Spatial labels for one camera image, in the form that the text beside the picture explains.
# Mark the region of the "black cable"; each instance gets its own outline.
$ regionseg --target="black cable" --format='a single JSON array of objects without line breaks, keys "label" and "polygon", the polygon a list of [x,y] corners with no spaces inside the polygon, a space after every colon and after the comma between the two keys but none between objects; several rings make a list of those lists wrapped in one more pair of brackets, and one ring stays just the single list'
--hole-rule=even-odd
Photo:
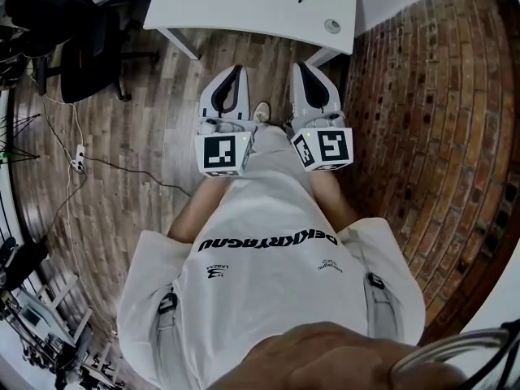
[{"label": "black cable", "polygon": [[507,380],[509,375],[511,374],[511,370],[513,369],[514,361],[516,360],[518,353],[518,346],[520,345],[520,341],[517,342],[511,351],[509,352],[509,356],[505,361],[504,371],[502,371],[502,376],[500,377],[500,381],[496,386],[496,390],[502,390],[504,386],[507,384]]},{"label": "black cable", "polygon": [[96,158],[89,158],[88,156],[83,156],[85,159],[87,160],[92,160],[94,162],[100,162],[100,163],[105,163],[106,165],[108,166],[111,166],[111,167],[114,167],[115,169],[119,169],[120,171],[127,171],[127,172],[130,172],[130,173],[144,173],[145,175],[148,175],[150,178],[152,178],[154,180],[154,182],[156,184],[159,184],[161,186],[164,186],[166,188],[175,188],[175,189],[179,189],[184,195],[186,195],[188,198],[191,198],[192,196],[187,193],[186,191],[184,191],[184,189],[182,189],[179,185],[169,185],[169,184],[164,184],[163,182],[159,182],[158,180],[155,179],[155,177],[147,172],[147,171],[136,171],[134,169],[127,169],[126,167],[121,167],[121,166],[117,166],[115,165],[114,163],[110,163],[110,162],[107,162],[105,160],[102,160],[102,159],[96,159]]},{"label": "black cable", "polygon": [[49,234],[50,229],[52,228],[52,226],[56,222],[56,219],[58,218],[59,211],[61,211],[62,208],[67,204],[67,202],[69,202],[69,200],[72,197],[74,197],[76,192],[78,192],[81,188],[83,188],[83,185],[87,181],[87,178],[88,178],[87,174],[85,172],[79,172],[79,173],[84,176],[83,182],[81,182],[80,186],[78,186],[76,189],[74,189],[74,191],[67,197],[67,199],[65,199],[65,201],[62,202],[62,205],[60,205],[59,208],[56,210],[56,213],[54,214],[54,218],[52,219],[52,222],[50,223],[49,227],[47,228],[47,231],[45,232],[45,235],[43,236],[43,240],[45,240],[45,238]]}]

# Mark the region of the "white cable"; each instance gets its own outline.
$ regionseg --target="white cable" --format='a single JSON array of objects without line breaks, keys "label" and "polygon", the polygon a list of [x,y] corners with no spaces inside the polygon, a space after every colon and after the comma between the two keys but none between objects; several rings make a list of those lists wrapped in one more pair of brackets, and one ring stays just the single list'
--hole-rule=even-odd
[{"label": "white cable", "polygon": [[47,99],[49,101],[57,102],[58,104],[61,104],[62,106],[72,106],[72,108],[74,109],[74,118],[76,120],[76,126],[78,127],[78,130],[80,131],[80,135],[81,135],[81,145],[85,145],[85,140],[83,139],[83,132],[81,131],[80,122],[78,121],[78,109],[77,109],[76,105],[72,104],[71,102],[63,102],[63,101],[54,100],[53,98],[49,97],[47,94],[45,96],[47,97]]},{"label": "white cable", "polygon": [[63,151],[65,152],[65,156],[67,157],[67,162],[70,166],[72,161],[71,152],[68,151],[68,149],[65,147],[65,145],[62,143],[61,139],[59,138],[58,134],[56,134],[56,131],[52,127],[52,124],[50,123],[49,114],[47,113],[47,105],[46,100],[41,97],[41,102],[43,102],[43,111],[45,112],[45,119],[47,120],[47,124],[49,125],[50,131],[54,135],[54,139],[59,143],[60,146],[62,146]]}]

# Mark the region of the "brick wall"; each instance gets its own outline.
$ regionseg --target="brick wall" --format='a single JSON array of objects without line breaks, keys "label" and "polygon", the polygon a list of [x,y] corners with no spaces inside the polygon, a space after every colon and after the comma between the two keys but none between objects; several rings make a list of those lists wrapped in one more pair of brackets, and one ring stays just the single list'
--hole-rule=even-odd
[{"label": "brick wall", "polygon": [[518,15],[516,0],[422,0],[354,44],[344,183],[390,223],[423,291],[425,340],[462,329],[518,240]]}]

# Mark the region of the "white t-shirt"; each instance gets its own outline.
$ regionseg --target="white t-shirt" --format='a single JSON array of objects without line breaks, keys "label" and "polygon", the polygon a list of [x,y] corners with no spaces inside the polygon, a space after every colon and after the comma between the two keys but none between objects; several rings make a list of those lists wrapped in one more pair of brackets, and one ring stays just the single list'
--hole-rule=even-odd
[{"label": "white t-shirt", "polygon": [[[293,154],[252,156],[251,170],[231,183],[193,245],[141,235],[118,326],[123,355],[152,384],[207,388],[258,342],[304,323],[329,321],[366,335],[357,241],[399,302],[401,340],[418,342],[423,296],[387,222],[362,219],[334,233],[297,159],[287,167]],[[171,285],[179,305],[173,319],[171,312],[159,319]]]}]

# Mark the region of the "wooden floor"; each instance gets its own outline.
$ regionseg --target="wooden floor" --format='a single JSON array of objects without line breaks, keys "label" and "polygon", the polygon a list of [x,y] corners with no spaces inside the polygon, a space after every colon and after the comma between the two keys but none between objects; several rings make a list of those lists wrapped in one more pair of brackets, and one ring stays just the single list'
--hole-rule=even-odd
[{"label": "wooden floor", "polygon": [[[147,3],[122,7],[124,18],[144,20]],[[146,170],[167,184],[193,192],[201,179],[193,151],[198,99],[205,86],[223,69],[242,64],[249,77],[251,109],[261,101],[271,104],[272,121],[282,123],[290,112],[289,68],[309,58],[317,48],[287,39],[244,32],[190,29],[186,36],[200,49],[199,62],[190,61],[160,33],[133,33],[126,51],[158,50],[155,67],[146,60],[131,61],[123,71],[130,102],[120,102],[111,89],[78,102],[79,124],[86,155],[121,167]],[[341,62],[323,71],[336,84]],[[50,98],[61,101],[59,78],[48,82]],[[81,141],[72,108],[44,98],[50,122],[64,145],[76,153]],[[31,235],[40,240],[56,210],[66,198],[67,159],[45,121],[42,99],[28,77],[15,89],[15,115],[41,114],[17,138],[16,145],[39,154],[35,161],[13,165],[16,200]],[[74,328],[88,306],[94,310],[97,347],[114,340],[115,315],[138,236],[144,229],[166,232],[187,197],[174,188],[162,188],[142,174],[118,171],[98,162],[87,162],[87,180],[63,207],[48,233],[50,259],[42,265],[51,286],[58,288],[68,276],[80,276],[62,307]],[[71,192],[83,176],[72,172]],[[147,384],[128,368],[122,376],[128,388]]]}]

